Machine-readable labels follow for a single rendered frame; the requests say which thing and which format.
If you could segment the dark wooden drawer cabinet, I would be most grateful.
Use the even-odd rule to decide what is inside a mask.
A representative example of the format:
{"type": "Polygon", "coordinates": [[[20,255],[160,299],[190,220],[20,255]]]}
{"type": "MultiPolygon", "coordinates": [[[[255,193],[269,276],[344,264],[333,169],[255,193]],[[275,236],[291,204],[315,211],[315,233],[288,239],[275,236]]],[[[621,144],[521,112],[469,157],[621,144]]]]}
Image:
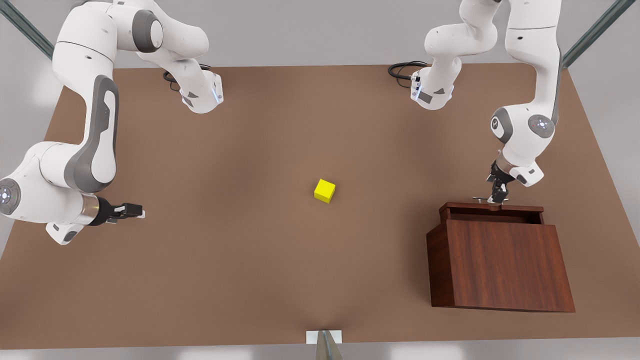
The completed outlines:
{"type": "Polygon", "coordinates": [[[555,225],[446,219],[426,244],[433,306],[576,310],[555,225]]]}

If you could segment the silver frame post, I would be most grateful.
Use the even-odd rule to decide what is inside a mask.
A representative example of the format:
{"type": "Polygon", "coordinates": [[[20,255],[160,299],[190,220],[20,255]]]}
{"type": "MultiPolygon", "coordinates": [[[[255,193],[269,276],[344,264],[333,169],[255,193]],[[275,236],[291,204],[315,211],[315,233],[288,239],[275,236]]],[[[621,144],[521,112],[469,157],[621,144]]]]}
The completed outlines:
{"type": "Polygon", "coordinates": [[[561,68],[571,66],[637,0],[615,0],[562,57],[561,68]]]}
{"type": "Polygon", "coordinates": [[[315,360],[344,360],[333,335],[328,330],[319,330],[315,360]]]}
{"type": "Polygon", "coordinates": [[[48,59],[52,60],[54,45],[9,0],[0,0],[0,14],[48,59]]]}

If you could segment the yellow cube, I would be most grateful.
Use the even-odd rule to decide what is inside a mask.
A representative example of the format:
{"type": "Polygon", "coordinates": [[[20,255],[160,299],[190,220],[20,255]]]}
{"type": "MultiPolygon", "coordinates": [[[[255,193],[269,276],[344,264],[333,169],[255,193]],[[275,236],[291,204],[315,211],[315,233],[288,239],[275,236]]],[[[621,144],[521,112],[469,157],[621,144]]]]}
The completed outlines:
{"type": "Polygon", "coordinates": [[[330,201],[332,200],[335,190],[336,190],[336,185],[334,183],[328,182],[320,178],[313,192],[314,198],[329,204],[330,201]]]}

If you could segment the white post foot plate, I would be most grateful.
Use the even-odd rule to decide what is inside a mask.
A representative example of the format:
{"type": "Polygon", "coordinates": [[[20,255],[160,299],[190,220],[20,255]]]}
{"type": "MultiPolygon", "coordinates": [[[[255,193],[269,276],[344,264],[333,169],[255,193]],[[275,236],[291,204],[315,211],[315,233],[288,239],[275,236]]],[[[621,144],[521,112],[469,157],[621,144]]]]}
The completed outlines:
{"type": "Polygon", "coordinates": [[[312,330],[312,331],[306,331],[305,335],[306,335],[306,344],[314,344],[316,345],[318,343],[318,337],[319,335],[322,335],[322,333],[325,333],[327,335],[327,338],[329,337],[329,335],[331,335],[331,337],[333,338],[333,341],[336,344],[342,344],[343,343],[343,331],[342,330],[312,330]]]}

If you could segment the wooden drawer with metal handle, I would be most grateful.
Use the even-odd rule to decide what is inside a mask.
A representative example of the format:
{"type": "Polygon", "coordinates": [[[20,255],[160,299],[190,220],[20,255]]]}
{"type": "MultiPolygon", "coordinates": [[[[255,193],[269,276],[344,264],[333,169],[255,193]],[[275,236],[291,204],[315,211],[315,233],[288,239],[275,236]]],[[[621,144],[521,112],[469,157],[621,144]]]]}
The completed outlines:
{"type": "Polygon", "coordinates": [[[440,220],[484,223],[544,224],[544,208],[491,203],[447,202],[439,208],[440,220]]]}

